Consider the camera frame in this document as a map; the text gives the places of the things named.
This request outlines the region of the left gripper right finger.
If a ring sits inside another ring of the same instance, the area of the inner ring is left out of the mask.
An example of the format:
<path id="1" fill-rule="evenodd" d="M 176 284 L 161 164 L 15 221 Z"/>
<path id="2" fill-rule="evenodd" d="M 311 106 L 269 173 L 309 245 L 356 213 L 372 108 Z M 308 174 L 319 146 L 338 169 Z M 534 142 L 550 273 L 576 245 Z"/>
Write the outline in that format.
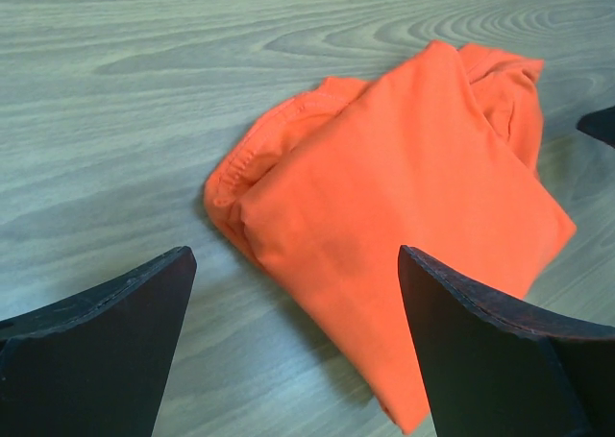
<path id="1" fill-rule="evenodd" d="M 406 319 L 440 436 L 610 436 L 614 329 L 469 279 L 404 246 Z"/>

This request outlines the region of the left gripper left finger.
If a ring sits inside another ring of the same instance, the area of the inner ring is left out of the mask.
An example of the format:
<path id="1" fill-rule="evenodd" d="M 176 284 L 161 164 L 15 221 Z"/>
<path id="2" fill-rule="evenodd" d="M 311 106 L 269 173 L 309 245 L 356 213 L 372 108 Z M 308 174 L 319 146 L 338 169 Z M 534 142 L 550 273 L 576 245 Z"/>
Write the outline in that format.
<path id="1" fill-rule="evenodd" d="M 2 435 L 152 435 L 196 270 L 177 247 L 3 320 Z"/>

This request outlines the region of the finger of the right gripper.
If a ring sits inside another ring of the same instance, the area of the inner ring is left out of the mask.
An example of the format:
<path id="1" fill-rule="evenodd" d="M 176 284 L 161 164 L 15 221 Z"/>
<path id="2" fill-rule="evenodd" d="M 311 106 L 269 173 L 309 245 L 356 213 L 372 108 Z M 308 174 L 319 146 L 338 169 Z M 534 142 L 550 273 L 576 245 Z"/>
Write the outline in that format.
<path id="1" fill-rule="evenodd" d="M 583 115 L 577 129 L 607 145 L 615 145 L 615 107 Z"/>

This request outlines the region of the orange t shirt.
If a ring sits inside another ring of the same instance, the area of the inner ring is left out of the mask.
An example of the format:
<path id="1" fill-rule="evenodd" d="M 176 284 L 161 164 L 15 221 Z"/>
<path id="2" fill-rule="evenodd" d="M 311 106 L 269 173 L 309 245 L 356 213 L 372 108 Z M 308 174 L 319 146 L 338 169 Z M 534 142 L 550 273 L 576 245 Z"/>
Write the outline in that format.
<path id="1" fill-rule="evenodd" d="M 543 66 L 435 40 L 374 81 L 329 77 L 267 111 L 206 181 L 214 226 L 329 336 L 405 433 L 429 406 L 400 248 L 522 298 L 575 234 L 538 175 Z"/>

